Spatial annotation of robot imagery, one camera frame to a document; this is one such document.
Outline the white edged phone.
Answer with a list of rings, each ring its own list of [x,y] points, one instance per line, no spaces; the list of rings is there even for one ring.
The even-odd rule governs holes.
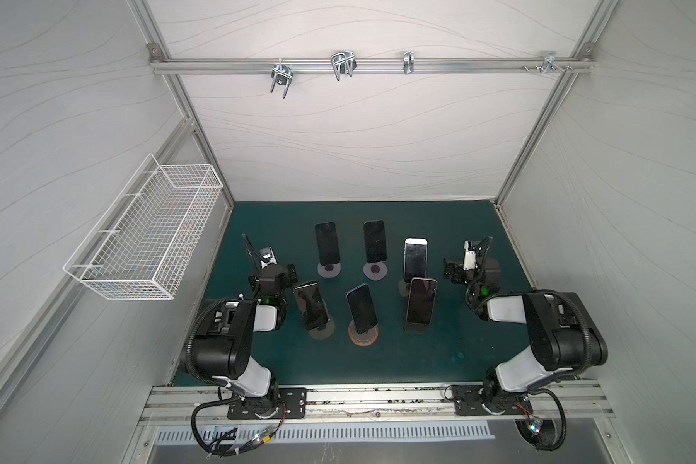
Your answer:
[[[425,278],[427,271],[427,247],[425,238],[407,238],[403,252],[403,280],[410,283],[414,278]]]

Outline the blue edged phone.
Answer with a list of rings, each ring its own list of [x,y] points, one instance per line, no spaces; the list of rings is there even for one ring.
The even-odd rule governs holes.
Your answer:
[[[358,334],[365,334],[378,325],[378,319],[367,284],[361,284],[346,294],[354,327]]]

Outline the purple round phone stand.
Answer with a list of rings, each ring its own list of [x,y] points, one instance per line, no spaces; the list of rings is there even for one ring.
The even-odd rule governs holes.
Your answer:
[[[365,263],[365,265],[363,265],[363,273],[370,280],[379,281],[386,278],[388,274],[388,267],[384,261]]]

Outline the silver round phone stand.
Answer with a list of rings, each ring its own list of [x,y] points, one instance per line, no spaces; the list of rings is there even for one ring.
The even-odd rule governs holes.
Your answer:
[[[410,293],[410,283],[400,280],[400,282],[398,282],[398,292],[402,298],[407,299]]]

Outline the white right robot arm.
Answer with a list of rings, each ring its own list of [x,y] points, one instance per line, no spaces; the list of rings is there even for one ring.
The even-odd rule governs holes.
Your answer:
[[[465,286],[465,303],[479,319],[526,328],[527,347],[485,376],[477,393],[483,404],[496,408],[607,362],[607,344],[577,294],[550,289],[504,294],[491,278],[496,271],[482,262],[444,261],[444,278]]]

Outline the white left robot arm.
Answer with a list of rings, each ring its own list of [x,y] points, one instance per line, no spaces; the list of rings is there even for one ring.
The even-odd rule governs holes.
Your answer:
[[[184,343],[187,373],[234,396],[276,404],[278,381],[251,355],[253,336],[281,328],[288,311],[285,291],[297,279],[294,265],[268,264],[249,279],[253,298],[206,301]]]

